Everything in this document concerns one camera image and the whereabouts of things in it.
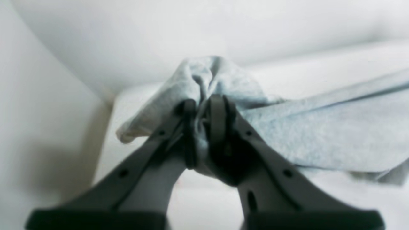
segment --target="white table surface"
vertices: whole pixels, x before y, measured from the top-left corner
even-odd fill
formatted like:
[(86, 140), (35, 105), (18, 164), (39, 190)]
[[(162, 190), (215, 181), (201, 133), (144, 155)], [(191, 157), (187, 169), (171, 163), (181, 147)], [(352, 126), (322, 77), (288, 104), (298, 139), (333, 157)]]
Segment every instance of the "white table surface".
[[(409, 42), (366, 44), (344, 50), (246, 67), (266, 93), (298, 99), (409, 68)], [(116, 129), (133, 116), (162, 83), (131, 88), (114, 104), (94, 182), (101, 180), (146, 138), (122, 144)], [(378, 209), (388, 230), (409, 226), (409, 184), (404, 187), (363, 184), (344, 173), (312, 179), (334, 197), (361, 208)], [(185, 171), (176, 183), (168, 208), (175, 230), (238, 230), (242, 221), (237, 190), (218, 180)]]

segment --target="crumpled fabric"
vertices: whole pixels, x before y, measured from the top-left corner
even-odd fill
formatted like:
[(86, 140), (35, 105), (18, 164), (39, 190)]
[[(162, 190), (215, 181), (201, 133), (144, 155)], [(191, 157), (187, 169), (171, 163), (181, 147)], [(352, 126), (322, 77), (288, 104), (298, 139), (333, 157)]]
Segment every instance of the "crumpled fabric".
[[(265, 142), (307, 176), (341, 170), (364, 180), (404, 183), (409, 171), (409, 70), (301, 100), (273, 93), (263, 92), (259, 82), (222, 57), (186, 59), (139, 113), (119, 127), (117, 137), (129, 143), (150, 135), (186, 99), (200, 108), (212, 94), (227, 95)], [(196, 139), (203, 143), (200, 126), (196, 129)], [(205, 145), (199, 148), (206, 151)]]

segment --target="gray towel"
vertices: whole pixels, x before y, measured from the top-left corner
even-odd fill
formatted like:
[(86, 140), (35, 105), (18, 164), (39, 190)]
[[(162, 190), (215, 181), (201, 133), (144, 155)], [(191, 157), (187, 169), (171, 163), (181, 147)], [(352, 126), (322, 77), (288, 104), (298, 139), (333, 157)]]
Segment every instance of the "gray towel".
[[(404, 182), (409, 70), (302, 100), (270, 93), (267, 96), (256, 80), (224, 58), (186, 59), (117, 136), (129, 143), (150, 135), (181, 101), (194, 99), (200, 106), (211, 94), (223, 94), (268, 145), (304, 173), (342, 170), (366, 180)], [(198, 132), (197, 138), (203, 138)]]

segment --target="white wall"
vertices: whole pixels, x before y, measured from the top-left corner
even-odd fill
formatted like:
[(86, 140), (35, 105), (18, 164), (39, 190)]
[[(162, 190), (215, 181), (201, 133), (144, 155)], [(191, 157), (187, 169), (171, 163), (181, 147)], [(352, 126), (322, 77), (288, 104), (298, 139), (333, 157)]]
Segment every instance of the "white wall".
[(107, 102), (189, 56), (240, 65), (372, 41), (388, 1), (13, 0), (35, 34)]
[(109, 110), (0, 1), (0, 229), (91, 182)]

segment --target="mounting hole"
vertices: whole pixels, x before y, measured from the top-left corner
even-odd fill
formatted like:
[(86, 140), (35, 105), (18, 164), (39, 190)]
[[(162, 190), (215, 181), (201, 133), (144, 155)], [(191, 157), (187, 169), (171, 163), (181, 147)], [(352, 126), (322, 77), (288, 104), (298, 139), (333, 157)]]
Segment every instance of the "mounting hole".
[(254, 196), (252, 191), (249, 191), (249, 193), (247, 193), (247, 201), (249, 203), (250, 211), (256, 212), (257, 211), (257, 202), (256, 202), (256, 197)]
[(119, 172), (119, 178), (125, 178), (129, 174), (129, 171), (127, 169), (123, 169), (122, 171)]
[(291, 172), (289, 169), (285, 169), (285, 170), (283, 171), (283, 174), (284, 174), (286, 177), (288, 177), (288, 178), (291, 178), (291, 177), (292, 177), (292, 172)]

